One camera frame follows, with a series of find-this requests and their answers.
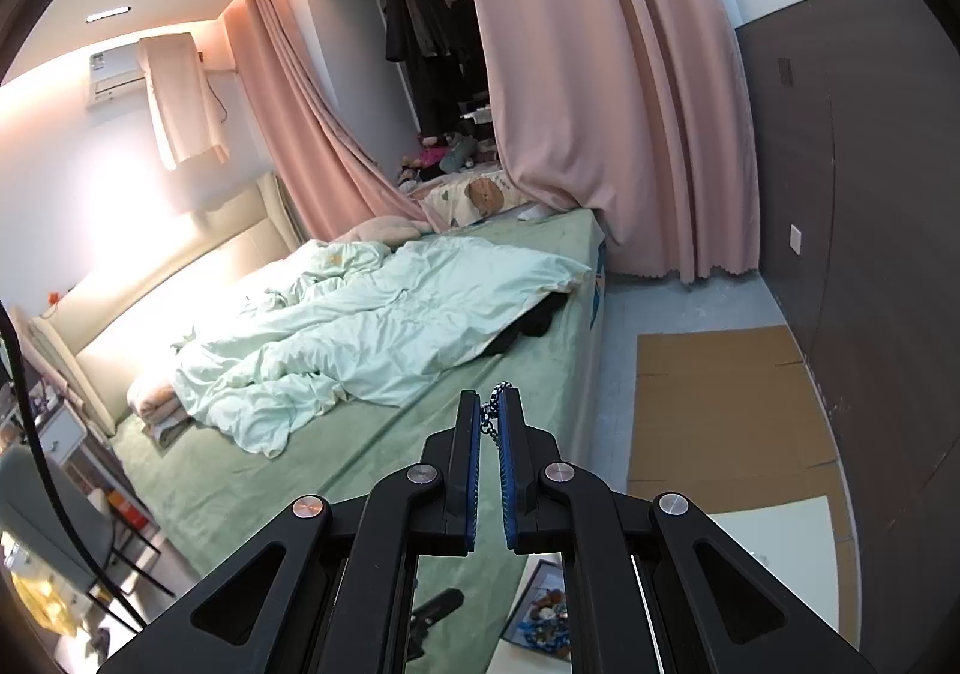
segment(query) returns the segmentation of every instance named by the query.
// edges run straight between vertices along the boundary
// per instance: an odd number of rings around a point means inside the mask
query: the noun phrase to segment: cardboard sheet
[[[836,447],[788,328],[641,335],[634,418],[630,495],[682,492],[708,514],[826,497],[840,631],[856,636],[856,552]],[[853,576],[840,573],[850,567]]]
[[[827,498],[710,517],[827,625],[839,628],[837,555]]]

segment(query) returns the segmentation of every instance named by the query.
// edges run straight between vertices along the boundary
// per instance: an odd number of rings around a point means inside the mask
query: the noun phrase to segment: headboard
[[[225,287],[300,244],[270,173],[219,208],[180,215],[95,269],[31,319],[30,338],[112,436],[127,413],[128,387],[176,329]]]

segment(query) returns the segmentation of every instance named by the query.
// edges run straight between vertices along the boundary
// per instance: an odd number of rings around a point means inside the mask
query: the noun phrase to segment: pink curtain
[[[757,156],[721,0],[476,0],[500,157],[595,209],[615,271],[757,266]]]
[[[329,241],[378,215],[424,218],[323,100],[287,0],[235,0],[224,21],[253,115],[314,238]]]

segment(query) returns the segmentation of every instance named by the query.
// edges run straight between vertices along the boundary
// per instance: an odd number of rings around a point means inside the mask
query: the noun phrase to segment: black jacket
[[[387,0],[387,49],[391,62],[403,62],[413,95],[421,134],[451,132],[460,120],[458,100],[469,90],[460,70],[464,43],[443,0],[413,0],[414,15],[433,44],[435,56],[425,56],[407,0]]]

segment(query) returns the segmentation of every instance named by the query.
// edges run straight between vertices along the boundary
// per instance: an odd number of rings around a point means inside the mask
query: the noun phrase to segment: dark brown wall panel
[[[815,8],[801,2],[739,31],[760,172],[760,269],[809,355],[827,275],[833,202],[829,92]],[[790,225],[803,233],[790,248]]]
[[[857,504],[867,649],[903,671],[960,591],[956,514],[926,501],[960,437],[960,56],[921,0],[823,7],[836,201],[811,364]],[[877,633],[896,625],[912,645]]]
[[[960,595],[960,56],[921,0],[810,0],[738,35],[761,270],[850,484],[862,649],[882,674],[908,671],[949,637]]]

